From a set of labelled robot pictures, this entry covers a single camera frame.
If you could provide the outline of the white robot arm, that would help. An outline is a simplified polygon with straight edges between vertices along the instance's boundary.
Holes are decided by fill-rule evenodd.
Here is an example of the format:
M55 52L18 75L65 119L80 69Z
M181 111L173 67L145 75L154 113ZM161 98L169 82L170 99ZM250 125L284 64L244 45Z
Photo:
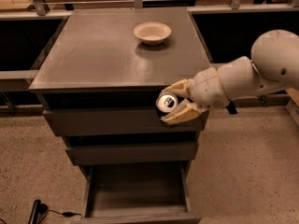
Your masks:
M299 89L299 35L285 30L266 32L256 39L250 54L166 87L166 92L183 101L161 121L175 125L220 108L234 114L237 98Z

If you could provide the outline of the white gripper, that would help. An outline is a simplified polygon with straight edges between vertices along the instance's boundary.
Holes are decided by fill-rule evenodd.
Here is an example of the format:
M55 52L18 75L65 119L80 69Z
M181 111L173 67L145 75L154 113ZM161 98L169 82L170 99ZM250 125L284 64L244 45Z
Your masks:
M200 117L206 110L224 108L230 100L223 91L216 68L210 67L197 73L193 79L182 79L162 90L178 97L191 98L194 103L184 99L178 107L161 117L167 125L175 125Z

